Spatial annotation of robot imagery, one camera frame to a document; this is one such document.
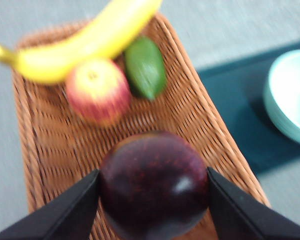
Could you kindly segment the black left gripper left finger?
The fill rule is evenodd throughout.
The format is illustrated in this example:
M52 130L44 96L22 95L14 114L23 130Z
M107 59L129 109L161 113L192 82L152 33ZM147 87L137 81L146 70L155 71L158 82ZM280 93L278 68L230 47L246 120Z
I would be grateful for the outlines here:
M87 240L99 205L97 169L0 232L0 240Z

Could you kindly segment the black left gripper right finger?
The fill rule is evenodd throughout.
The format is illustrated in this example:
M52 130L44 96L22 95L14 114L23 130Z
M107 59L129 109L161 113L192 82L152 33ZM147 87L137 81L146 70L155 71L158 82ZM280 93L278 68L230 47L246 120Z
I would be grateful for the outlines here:
M257 201L213 168L209 210L220 240L300 240L300 225Z

